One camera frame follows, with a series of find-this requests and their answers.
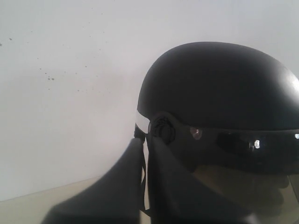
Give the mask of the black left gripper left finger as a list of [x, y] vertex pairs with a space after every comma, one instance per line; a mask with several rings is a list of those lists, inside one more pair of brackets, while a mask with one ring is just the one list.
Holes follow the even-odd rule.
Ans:
[[43, 224], [138, 224], [143, 142], [133, 138], [121, 158], [94, 184], [54, 205]]

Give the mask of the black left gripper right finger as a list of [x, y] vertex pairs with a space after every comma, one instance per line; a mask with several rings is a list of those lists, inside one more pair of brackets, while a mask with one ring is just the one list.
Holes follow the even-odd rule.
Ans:
[[202, 184], [160, 138], [148, 141], [148, 192], [153, 224], [255, 224], [256, 215]]

